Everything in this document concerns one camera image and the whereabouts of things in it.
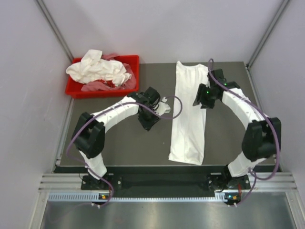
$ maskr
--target metal plate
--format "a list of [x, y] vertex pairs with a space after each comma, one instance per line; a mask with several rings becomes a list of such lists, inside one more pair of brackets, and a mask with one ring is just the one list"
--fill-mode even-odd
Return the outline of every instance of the metal plate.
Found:
[[[49, 202], [50, 219], [61, 217], [79, 202]], [[98, 209], [82, 205], [58, 223], [47, 217], [42, 229], [236, 229], [296, 228], [285, 193], [253, 193], [241, 206], [202, 202], [114, 202]]]

